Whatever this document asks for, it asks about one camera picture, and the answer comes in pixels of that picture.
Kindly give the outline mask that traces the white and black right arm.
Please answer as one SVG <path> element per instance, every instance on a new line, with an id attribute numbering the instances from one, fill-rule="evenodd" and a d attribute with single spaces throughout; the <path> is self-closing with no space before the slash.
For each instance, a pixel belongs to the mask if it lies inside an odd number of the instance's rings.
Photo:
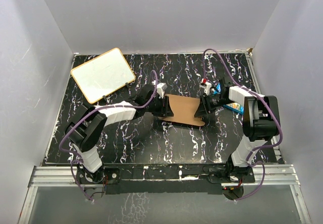
<path id="1" fill-rule="evenodd" d="M 260 147 L 279 134 L 278 101 L 274 96 L 257 94 L 244 87 L 234 86 L 225 79 L 220 80 L 219 86 L 220 90 L 217 90 L 206 79 L 201 80 L 200 88 L 203 89 L 203 94 L 200 96 L 200 103 L 194 116 L 202 117 L 230 103 L 243 106 L 244 135 L 236 150 L 228 158 L 225 173 L 218 176 L 236 182 L 250 173 L 250 160 Z"/>

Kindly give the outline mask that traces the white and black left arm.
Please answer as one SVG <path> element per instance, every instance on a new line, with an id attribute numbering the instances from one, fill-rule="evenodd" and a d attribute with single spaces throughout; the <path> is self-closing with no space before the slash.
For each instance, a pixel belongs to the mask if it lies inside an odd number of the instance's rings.
<path id="1" fill-rule="evenodd" d="M 104 167 L 96 144 L 103 129 L 114 123 L 131 121 L 151 113 L 155 117 L 172 117 L 174 113 L 166 96 L 166 83 L 156 86 L 145 85 L 129 100 L 107 106 L 93 106 L 84 103 L 70 120 L 65 133 L 76 149 L 83 176 L 91 183 L 100 183 L 104 179 Z"/>

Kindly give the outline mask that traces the brown cardboard paper box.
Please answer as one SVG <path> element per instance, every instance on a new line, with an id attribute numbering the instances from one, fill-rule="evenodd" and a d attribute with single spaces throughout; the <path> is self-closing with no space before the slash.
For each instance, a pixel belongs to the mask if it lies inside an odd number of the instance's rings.
<path id="1" fill-rule="evenodd" d="M 192 126 L 201 127 L 205 125 L 201 117 L 195 117 L 195 113 L 199 107 L 200 99 L 179 95 L 168 94 L 169 106 L 174 116 L 159 119 L 163 121 L 187 124 Z"/>

